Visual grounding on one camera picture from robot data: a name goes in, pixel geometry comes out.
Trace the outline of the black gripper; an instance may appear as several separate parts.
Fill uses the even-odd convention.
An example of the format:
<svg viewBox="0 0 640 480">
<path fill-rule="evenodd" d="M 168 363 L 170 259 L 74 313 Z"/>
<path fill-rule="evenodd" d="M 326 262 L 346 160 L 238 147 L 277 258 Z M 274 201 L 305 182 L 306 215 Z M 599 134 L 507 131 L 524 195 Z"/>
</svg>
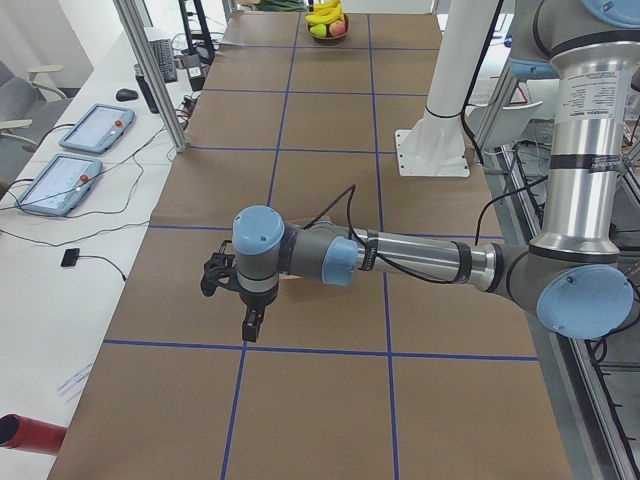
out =
<svg viewBox="0 0 640 480">
<path fill-rule="evenodd" d="M 250 275 L 240 270 L 236 273 L 235 256 L 215 252 L 203 266 L 200 289 L 205 297 L 211 297 L 218 288 L 238 292 L 248 307 L 242 322 L 242 340 L 256 342 L 264 319 L 264 310 L 274 302 L 278 294 L 278 274 Z"/>
</svg>

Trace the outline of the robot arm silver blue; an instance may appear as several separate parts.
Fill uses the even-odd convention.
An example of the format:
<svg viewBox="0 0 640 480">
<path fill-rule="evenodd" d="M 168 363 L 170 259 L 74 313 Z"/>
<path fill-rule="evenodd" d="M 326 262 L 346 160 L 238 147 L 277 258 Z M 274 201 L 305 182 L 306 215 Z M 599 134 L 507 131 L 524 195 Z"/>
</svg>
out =
<svg viewBox="0 0 640 480">
<path fill-rule="evenodd" d="M 288 274 L 346 286 L 357 271 L 402 273 L 434 284 L 470 283 L 511 300 L 549 330 L 574 339 L 612 333 L 635 293 L 609 237 L 624 108 L 639 66 L 635 1 L 519 1 L 512 72 L 559 78 L 543 226 L 527 246 L 468 245 L 340 227 L 316 217 L 288 224 L 251 206 L 233 222 L 232 254 L 215 252 L 200 288 L 238 293 L 242 337 L 258 338 Z"/>
</svg>

